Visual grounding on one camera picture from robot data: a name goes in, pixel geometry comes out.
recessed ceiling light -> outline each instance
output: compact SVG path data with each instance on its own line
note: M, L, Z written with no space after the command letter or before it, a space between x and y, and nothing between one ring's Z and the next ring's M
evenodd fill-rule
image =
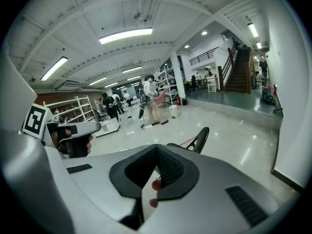
M67 57L61 57L56 63L53 64L47 73L45 73L45 75L41 78L41 81L47 80L59 67L61 67L67 61Z
M253 37L258 37L258 33L254 27L254 24L251 22L251 23L248 23L248 27L250 29L250 31L252 32L253 34Z
M100 43L106 44L111 41L128 38L128 37L135 37L135 36L143 36L143 35L150 35L152 33L152 28L143 28L143 29L134 29L134 30L126 30L118 33L114 33L112 35L108 35L99 39Z
M111 84L111 85L107 85L107 86L105 86L105 88L108 88L108 87L114 86L114 85L116 85L116 84L118 84L118 82L115 82L115 83L113 83L113 84Z
M94 81L94 82L91 82L91 83L89 84L89 86L92 86L92 85L94 85L94 84L96 84L96 83L98 83L98 82L100 82L100 81L102 81L102 80L105 80L105 79L107 79L107 77L104 77L104 78L102 78L102 79L99 79L99 80L96 80L96 81Z
M140 68L142 68L142 66L141 67L137 67L137 68L128 69L128 70L125 70L125 71L122 71L122 72L123 73L127 73L127 72L130 72L130 71L133 71L133 70L136 70L136 69L140 69Z
M133 77L133 78L130 78L130 79L127 79L127 80L133 80L133 79L137 79L137 78L140 78L141 76L137 76L137 77Z

glossy floor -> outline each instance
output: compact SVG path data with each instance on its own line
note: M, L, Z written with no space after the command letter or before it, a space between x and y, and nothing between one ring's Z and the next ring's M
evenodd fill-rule
M191 99L198 99L202 101L242 108L271 117L282 117L281 111L273 112L275 106L267 105L260 101L261 91L259 88L252 90L250 95L236 92L218 92L209 94L208 89L200 89L197 92L188 94L187 97ZM274 99L278 104L278 98L274 96Z
M182 144L195 137L203 127L208 126L210 134L202 155L219 158L235 166L269 189L279 203L284 203L292 197L294 193L292 189L270 174L276 151L277 133L200 107L187 105L179 106L178 109L180 116L177 119L170 119L169 108L162 107L161 114L169 118L169 122L165 125L146 125L141 129L138 119L139 107L130 108L127 113L121 115L122 122L118 132L95 138L91 142L91 155L125 151L154 143ZM130 115L133 122L128 122L127 116ZM151 183L156 177L158 174L154 172L143 189L143 210L146 217L153 212L149 200L156 197L156 192L151 188Z

railing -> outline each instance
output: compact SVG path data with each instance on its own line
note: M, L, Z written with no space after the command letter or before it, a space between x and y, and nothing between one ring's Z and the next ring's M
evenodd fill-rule
M220 91L224 91L224 78L228 74L230 66L232 65L232 69L234 68L234 54L236 51L236 46L233 44L232 49L228 48L229 56L224 64L224 67L218 66L218 73L219 73L219 82L220 82Z
M255 74L254 72L254 57L252 54L251 48L248 48L249 51L249 58L248 61L245 62L245 69L246 69L246 93L251 94L252 92L252 76Z
M190 63L191 63L191 66L197 64L197 63L200 63L204 60L207 60L207 59L210 59L212 57L214 57L214 51L217 49L218 47L214 48L214 49L211 49L207 52L205 52L204 54L201 54L200 56L198 57L195 57L193 59L190 60Z

hand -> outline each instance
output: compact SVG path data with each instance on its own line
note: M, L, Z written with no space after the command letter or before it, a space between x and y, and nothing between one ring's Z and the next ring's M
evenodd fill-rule
M70 131L70 129L65 129L65 133L68 137L70 137L72 135L72 132ZM59 137L58 137L58 133L57 131L54 131L54 132L51 132L50 133L50 136L51 136L51 139L53 141L53 144L55 145L55 147L59 150L59 151L62 151L64 150L64 145L60 145L59 146ZM89 136L89 142L87 143L87 148L88 148L88 154L90 154L91 152L91 147L92 145L90 144L90 141L93 140L93 136L90 135Z
M161 190L161 181L160 180L155 180L152 182L152 188L155 191L160 191ZM150 200L150 206L156 208L157 207L157 198L153 198Z

wooden stairs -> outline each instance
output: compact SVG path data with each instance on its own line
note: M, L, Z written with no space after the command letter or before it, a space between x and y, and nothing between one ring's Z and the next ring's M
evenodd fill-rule
M234 69L231 71L230 77L224 87L224 91L233 91L246 93L246 62L249 60L249 50L239 49L237 52Z

